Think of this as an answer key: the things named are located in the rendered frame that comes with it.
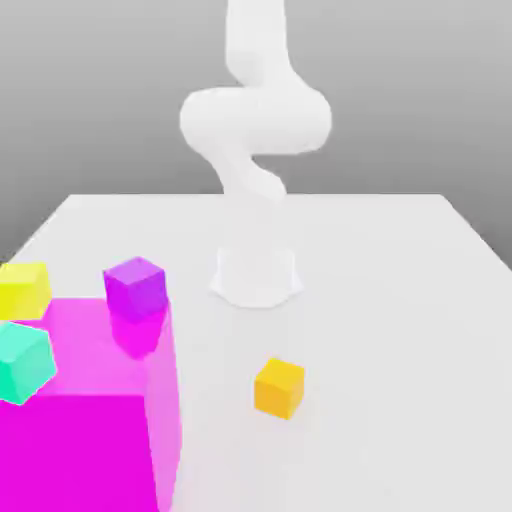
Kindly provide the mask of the small purple cube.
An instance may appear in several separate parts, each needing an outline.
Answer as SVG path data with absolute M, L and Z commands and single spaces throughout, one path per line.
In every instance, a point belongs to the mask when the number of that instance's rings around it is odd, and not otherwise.
M 163 268 L 143 257 L 134 257 L 103 271 L 109 308 L 137 322 L 167 307 Z

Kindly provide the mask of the small orange cube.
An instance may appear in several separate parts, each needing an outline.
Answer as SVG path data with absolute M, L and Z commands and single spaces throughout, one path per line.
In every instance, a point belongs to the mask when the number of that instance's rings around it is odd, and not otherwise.
M 270 358 L 254 382 L 254 406 L 257 410 L 289 420 L 304 395 L 305 369 Z

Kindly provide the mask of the small yellow cube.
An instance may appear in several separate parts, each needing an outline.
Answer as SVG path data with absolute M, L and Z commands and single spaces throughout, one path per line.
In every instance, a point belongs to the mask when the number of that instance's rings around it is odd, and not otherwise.
M 0 267 L 1 321 L 38 320 L 51 299 L 44 263 L 5 263 Z

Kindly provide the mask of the small turquoise cube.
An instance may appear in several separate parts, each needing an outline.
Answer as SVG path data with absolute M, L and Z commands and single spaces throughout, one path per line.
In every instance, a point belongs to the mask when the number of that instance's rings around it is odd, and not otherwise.
M 57 374 L 49 333 L 0 325 L 0 401 L 21 406 Z

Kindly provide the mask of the large magenta box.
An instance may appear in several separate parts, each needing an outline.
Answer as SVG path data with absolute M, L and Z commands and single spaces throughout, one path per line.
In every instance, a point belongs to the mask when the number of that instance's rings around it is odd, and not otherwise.
M 172 314 L 130 322 L 100 298 L 59 298 L 24 322 L 56 375 L 0 400 L 0 512 L 171 512 L 182 446 Z

